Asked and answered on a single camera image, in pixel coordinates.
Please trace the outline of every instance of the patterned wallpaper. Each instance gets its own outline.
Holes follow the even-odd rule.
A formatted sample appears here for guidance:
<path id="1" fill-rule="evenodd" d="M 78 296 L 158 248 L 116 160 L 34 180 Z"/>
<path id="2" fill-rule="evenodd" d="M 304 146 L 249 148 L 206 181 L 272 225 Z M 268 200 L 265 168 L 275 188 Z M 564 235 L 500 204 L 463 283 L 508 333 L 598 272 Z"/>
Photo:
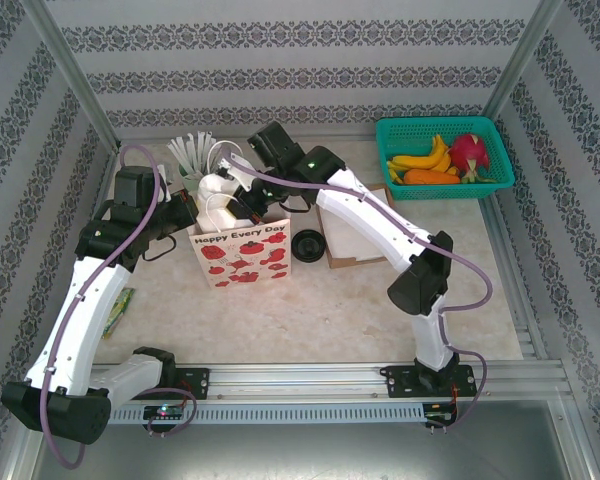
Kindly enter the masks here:
<path id="1" fill-rule="evenodd" d="M 51 330 L 107 160 L 20 3 L 0 0 L 0 391 Z M 0 449 L 10 424 L 0 404 Z"/>
<path id="2" fill-rule="evenodd" d="M 122 139 L 475 114 L 538 0 L 49 1 Z"/>
<path id="3" fill-rule="evenodd" d="M 501 211 L 600 465 L 600 1 L 563 4 L 498 127 L 516 175 Z"/>

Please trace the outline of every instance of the black lid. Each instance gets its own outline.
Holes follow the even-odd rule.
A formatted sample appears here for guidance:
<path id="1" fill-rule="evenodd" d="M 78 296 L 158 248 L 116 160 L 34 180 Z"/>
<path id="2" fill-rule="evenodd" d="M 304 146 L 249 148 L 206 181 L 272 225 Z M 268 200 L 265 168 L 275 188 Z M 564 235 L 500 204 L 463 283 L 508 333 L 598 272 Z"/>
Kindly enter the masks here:
<path id="1" fill-rule="evenodd" d="M 327 242 L 320 232 L 302 230 L 291 240 L 291 253 L 301 262 L 317 262 L 324 255 Z"/>

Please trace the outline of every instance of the beige floor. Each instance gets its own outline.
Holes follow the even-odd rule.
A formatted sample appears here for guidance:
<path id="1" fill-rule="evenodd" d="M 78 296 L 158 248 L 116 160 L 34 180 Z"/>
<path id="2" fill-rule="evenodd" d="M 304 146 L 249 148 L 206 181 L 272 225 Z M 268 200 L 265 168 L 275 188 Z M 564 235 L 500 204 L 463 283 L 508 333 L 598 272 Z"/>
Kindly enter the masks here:
<path id="1" fill-rule="evenodd" d="M 301 143 L 306 150 L 316 144 L 330 148 L 365 183 L 382 182 L 374 142 Z M 166 147 L 150 149 L 175 170 Z M 145 164 L 136 153 L 127 163 Z M 478 202 L 397 202 L 396 209 L 431 232 L 449 233 L 454 250 L 494 283 L 488 305 L 449 314 L 451 341 L 487 359 L 521 359 Z M 318 227 L 313 212 L 293 215 L 291 221 L 295 231 Z M 138 264 L 129 283 L 136 294 L 113 336 L 100 342 L 96 363 L 119 363 L 140 345 L 169 350 L 180 363 L 393 362 L 415 356 L 410 319 L 386 295 L 397 275 L 387 262 L 330 270 L 326 258 L 314 264 L 294 259 L 287 279 L 211 290 L 186 232 L 176 238 L 174 252 Z M 150 255 L 165 247 L 153 245 Z M 450 305 L 472 302 L 484 292 L 482 281 L 460 265 L 453 265 L 449 284 Z"/>

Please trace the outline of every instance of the orange carrot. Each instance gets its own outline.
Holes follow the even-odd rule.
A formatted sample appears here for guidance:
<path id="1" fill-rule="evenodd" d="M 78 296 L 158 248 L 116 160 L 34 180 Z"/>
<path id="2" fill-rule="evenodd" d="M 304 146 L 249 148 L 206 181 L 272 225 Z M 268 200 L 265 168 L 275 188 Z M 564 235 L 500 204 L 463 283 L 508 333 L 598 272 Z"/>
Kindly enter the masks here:
<path id="1" fill-rule="evenodd" d="M 414 168 L 404 174 L 405 185 L 453 185 L 460 183 L 455 175 Z"/>

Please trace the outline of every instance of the green basket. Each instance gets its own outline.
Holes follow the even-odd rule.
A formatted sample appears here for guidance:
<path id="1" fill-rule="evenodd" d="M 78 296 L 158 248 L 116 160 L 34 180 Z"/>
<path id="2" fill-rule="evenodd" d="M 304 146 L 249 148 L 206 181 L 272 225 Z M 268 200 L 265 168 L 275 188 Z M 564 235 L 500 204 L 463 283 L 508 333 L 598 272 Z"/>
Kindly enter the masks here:
<path id="1" fill-rule="evenodd" d="M 396 185 L 389 177 L 387 160 L 395 155 L 428 155 L 436 134 L 447 145 L 458 135 L 473 133 L 484 140 L 489 155 L 489 171 L 480 167 L 480 175 L 497 183 L 460 185 Z M 376 141 L 384 180 L 395 200 L 431 200 L 438 198 L 483 198 L 500 188 L 513 185 L 513 170 L 500 134 L 486 117 L 413 117 L 383 118 L 376 124 Z"/>

